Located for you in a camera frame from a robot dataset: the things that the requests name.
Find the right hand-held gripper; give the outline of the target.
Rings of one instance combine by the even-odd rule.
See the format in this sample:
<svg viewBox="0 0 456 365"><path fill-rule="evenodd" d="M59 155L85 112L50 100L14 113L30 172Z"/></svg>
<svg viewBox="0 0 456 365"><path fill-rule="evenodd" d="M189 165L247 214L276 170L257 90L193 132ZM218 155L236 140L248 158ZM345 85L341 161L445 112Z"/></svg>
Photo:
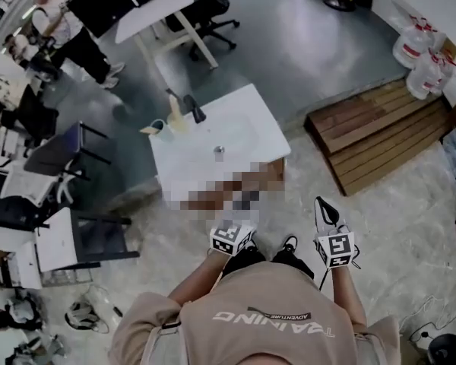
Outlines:
<svg viewBox="0 0 456 365"><path fill-rule="evenodd" d="M349 265L355 256L354 232L339 207L327 198L314 201L315 248L326 268Z"/></svg>

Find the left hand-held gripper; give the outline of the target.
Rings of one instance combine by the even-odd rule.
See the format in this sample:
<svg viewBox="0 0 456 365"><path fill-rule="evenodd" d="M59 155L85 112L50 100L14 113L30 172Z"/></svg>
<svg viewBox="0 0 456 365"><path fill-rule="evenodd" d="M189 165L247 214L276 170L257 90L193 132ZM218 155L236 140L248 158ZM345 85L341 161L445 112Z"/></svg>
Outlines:
<svg viewBox="0 0 456 365"><path fill-rule="evenodd" d="M210 248L228 256L236 256L251 241L254 233L255 228L251 225L221 221L211 228Z"/></svg>

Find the person's right forearm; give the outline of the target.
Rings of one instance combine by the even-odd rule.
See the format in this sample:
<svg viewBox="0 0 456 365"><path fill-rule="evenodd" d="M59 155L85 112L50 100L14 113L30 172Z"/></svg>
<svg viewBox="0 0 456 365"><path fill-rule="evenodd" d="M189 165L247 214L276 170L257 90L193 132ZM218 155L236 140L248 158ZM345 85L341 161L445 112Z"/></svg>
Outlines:
<svg viewBox="0 0 456 365"><path fill-rule="evenodd" d="M347 266L331 270L334 302L343 308L350 318L353 330L363 332L367 328L366 313L356 291Z"/></svg>

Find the person's left forearm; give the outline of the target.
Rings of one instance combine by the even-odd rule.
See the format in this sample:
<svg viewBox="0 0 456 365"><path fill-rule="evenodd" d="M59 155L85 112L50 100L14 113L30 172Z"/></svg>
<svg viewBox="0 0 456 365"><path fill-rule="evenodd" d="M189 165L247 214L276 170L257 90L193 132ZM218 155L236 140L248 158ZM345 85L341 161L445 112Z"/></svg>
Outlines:
<svg viewBox="0 0 456 365"><path fill-rule="evenodd" d="M216 284L229 259L227 254L210 252L204 261L174 288L168 298L183 306L205 296Z"/></svg>

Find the person's black trousers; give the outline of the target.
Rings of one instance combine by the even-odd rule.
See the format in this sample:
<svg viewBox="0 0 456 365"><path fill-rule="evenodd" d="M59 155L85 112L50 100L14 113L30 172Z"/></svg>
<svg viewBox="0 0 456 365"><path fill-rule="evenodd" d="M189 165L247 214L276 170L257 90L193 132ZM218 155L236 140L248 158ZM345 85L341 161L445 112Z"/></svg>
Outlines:
<svg viewBox="0 0 456 365"><path fill-rule="evenodd" d="M293 246L283 246L272 258L271 262L291 266L313 279L315 277L313 271L302 259L296 257L295 251L296 249ZM238 255L229 259L223 269L221 277L224 278L230 273L261 262L266 262L266 258L258 249L254 247L244 249Z"/></svg>

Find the person's right shoe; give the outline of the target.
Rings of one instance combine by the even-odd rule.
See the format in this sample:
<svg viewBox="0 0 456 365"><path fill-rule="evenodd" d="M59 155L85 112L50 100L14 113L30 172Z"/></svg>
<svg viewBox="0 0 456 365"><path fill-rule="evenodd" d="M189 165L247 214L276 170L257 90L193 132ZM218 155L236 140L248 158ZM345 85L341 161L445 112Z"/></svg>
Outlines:
<svg viewBox="0 0 456 365"><path fill-rule="evenodd" d="M298 246L298 238L295 235L290 234L285 239L285 241L282 245L282 248L281 248L281 252L289 252L289 253L294 254L297 249L297 246Z"/></svg>

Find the person's beige t-shirt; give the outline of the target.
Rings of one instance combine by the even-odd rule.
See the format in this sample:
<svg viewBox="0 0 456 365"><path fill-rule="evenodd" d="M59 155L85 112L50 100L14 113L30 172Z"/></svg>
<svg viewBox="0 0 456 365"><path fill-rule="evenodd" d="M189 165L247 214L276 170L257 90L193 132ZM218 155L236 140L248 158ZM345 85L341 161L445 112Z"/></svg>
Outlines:
<svg viewBox="0 0 456 365"><path fill-rule="evenodd" d="M401 365L394 318L355 332L310 277L272 262L230 273L183 306L139 295L116 329L109 362L237 365L257 354L289 365Z"/></svg>

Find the wooden slatted platform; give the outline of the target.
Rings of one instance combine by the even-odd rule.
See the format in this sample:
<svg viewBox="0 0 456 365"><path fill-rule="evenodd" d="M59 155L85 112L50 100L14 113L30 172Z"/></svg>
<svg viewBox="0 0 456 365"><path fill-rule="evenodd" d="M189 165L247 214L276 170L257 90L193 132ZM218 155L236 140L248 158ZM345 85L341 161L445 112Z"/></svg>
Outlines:
<svg viewBox="0 0 456 365"><path fill-rule="evenodd" d="M304 128L351 196L447 135L450 110L443 96L413 97L401 78L309 113Z"/></svg>

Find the white sink basin top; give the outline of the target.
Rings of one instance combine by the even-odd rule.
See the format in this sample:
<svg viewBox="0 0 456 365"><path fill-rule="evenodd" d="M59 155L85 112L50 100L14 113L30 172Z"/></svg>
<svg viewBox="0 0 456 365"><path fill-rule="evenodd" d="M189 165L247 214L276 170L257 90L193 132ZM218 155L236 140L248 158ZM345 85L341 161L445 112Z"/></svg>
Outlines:
<svg viewBox="0 0 456 365"><path fill-rule="evenodd" d="M196 124L191 113L184 130L170 143L150 136L150 144L164 199L173 206L188 192L208 181L227 180L255 163L285 158L290 146L271 111L253 84L246 85L201 107L206 120ZM216 146L223 154L215 154Z"/></svg>

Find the white cup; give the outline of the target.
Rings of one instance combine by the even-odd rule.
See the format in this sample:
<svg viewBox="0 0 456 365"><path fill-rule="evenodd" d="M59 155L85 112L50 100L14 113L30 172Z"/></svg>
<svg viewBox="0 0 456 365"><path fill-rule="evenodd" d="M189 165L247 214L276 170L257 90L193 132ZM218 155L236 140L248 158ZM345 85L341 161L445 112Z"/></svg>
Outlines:
<svg viewBox="0 0 456 365"><path fill-rule="evenodd" d="M162 119L155 119L151 124L151 135L159 140L170 143L174 141L174 134L169 125Z"/></svg>

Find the black faucet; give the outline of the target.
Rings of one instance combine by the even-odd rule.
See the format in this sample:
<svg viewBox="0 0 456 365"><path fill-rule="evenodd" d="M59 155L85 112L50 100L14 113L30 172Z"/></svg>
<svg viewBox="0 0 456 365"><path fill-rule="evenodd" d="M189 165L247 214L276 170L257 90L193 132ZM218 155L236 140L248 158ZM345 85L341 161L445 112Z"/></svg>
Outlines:
<svg viewBox="0 0 456 365"><path fill-rule="evenodd" d="M195 98L189 94L185 95L183 97L183 103L187 107L188 111L192 113L193 119L196 124L200 124L203 121L206 120L206 115L201 109L201 107L198 105L197 101Z"/></svg>

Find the white and black device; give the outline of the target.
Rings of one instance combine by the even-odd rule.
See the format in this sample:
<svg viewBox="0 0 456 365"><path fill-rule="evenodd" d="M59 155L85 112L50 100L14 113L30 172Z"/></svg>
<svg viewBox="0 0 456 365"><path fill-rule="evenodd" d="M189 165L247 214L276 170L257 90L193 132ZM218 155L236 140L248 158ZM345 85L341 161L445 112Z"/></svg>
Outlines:
<svg viewBox="0 0 456 365"><path fill-rule="evenodd" d="M73 302L64 317L68 326L74 330L91 331L103 335L109 333L109 326L87 300L79 299Z"/></svg>

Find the clear water jug red label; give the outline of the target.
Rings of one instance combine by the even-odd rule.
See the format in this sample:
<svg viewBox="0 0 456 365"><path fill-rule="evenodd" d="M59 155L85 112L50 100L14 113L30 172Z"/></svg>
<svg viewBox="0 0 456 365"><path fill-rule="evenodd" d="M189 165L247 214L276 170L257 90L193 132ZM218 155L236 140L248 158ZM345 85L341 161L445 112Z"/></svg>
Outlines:
<svg viewBox="0 0 456 365"><path fill-rule="evenodd" d="M432 52L423 53L416 61L406 79L406 86L412 96L425 100L432 89L441 81L441 59Z"/></svg>
<svg viewBox="0 0 456 365"><path fill-rule="evenodd" d="M420 24L406 27L395 42L392 54L405 68L412 69L419 57L433 44L429 29Z"/></svg>
<svg viewBox="0 0 456 365"><path fill-rule="evenodd" d="M441 72L441 78L438 83L437 89L440 91L443 91L446 84L453 77L456 63L454 62L454 59L450 55L450 53L446 52L446 51L438 52L437 57L438 57L439 68L440 68L440 72Z"/></svg>
<svg viewBox="0 0 456 365"><path fill-rule="evenodd" d="M420 55L424 55L431 50L439 52L445 41L445 34L433 26L425 17L418 17L416 22L417 45Z"/></svg>

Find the black round device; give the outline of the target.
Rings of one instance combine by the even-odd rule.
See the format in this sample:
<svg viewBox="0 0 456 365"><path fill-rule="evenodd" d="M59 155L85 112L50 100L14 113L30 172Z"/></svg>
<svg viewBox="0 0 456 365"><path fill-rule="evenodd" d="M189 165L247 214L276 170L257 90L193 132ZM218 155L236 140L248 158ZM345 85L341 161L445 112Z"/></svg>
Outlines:
<svg viewBox="0 0 456 365"><path fill-rule="evenodd" d="M447 333L432 339L427 356L430 365L456 365L456 335Z"/></svg>

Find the dark blue chair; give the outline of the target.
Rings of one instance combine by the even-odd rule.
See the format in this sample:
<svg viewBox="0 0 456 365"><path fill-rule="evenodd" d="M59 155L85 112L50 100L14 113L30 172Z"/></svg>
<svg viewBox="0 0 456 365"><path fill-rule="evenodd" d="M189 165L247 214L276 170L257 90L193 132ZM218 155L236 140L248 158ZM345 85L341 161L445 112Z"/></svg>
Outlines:
<svg viewBox="0 0 456 365"><path fill-rule="evenodd" d="M23 169L43 176L60 176L65 173L91 181L84 169L70 170L70 167L79 161L81 155L84 154L107 165L110 165L111 161L87 149L87 134L110 140L108 135L78 121L65 132L54 135L45 143L34 148L25 160Z"/></svg>

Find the white mesh chair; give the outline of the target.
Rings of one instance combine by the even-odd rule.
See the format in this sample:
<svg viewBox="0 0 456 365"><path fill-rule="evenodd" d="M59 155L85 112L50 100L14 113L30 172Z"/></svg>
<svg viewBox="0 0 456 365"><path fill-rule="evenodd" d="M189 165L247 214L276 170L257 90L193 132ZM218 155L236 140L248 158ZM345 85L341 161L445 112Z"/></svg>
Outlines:
<svg viewBox="0 0 456 365"><path fill-rule="evenodd" d="M70 172L69 164L56 176L46 176L24 169L24 162L12 161L5 165L5 181L0 191L0 199L23 198L41 208L46 201L71 204L74 199L69 191L69 183L79 176L82 170Z"/></svg>

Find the black office chair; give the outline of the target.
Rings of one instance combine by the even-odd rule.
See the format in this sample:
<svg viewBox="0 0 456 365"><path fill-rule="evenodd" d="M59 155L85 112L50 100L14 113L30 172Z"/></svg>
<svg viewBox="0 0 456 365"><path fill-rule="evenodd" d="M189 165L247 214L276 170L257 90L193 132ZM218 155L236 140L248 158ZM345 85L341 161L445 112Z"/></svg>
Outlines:
<svg viewBox="0 0 456 365"><path fill-rule="evenodd" d="M227 39L217 32L221 27L232 25L234 28L240 26L240 22L232 19L228 21L216 22L215 17L221 16L228 12L230 8L229 0L194 0L194 2L181 12L185 15L189 23L196 28L199 37L213 37L225 42L229 50L234 50L237 44Z"/></svg>

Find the white desk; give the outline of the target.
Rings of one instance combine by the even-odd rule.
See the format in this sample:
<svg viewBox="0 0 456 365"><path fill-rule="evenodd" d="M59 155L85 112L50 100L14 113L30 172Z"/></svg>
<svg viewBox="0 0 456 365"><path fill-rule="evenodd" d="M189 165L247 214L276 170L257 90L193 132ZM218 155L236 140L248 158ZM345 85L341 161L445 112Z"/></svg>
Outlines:
<svg viewBox="0 0 456 365"><path fill-rule="evenodd" d="M154 56L174 49L191 40L206 58L211 69L217 68L218 64L216 59L204 44L204 41L201 39L197 30L182 13L183 8L186 8L193 3L194 0L151 0L140 7L133 8L118 22L115 38L116 44L119 45L133 37L138 48L142 52L145 61L149 62ZM158 50L150 51L140 37L141 31L152 27L171 14L179 21L182 28L185 30L185 33L181 37L175 38L162 45Z"/></svg>

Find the black metal frame stand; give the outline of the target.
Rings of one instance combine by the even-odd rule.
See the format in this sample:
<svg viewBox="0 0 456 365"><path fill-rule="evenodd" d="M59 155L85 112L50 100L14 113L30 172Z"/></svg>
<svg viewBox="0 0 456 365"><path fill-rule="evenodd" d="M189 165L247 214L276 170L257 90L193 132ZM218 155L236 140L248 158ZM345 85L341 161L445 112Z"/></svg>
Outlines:
<svg viewBox="0 0 456 365"><path fill-rule="evenodd" d="M36 254L41 272L81 268L103 261L136 259L126 231L131 219L91 214L64 207L35 229Z"/></svg>

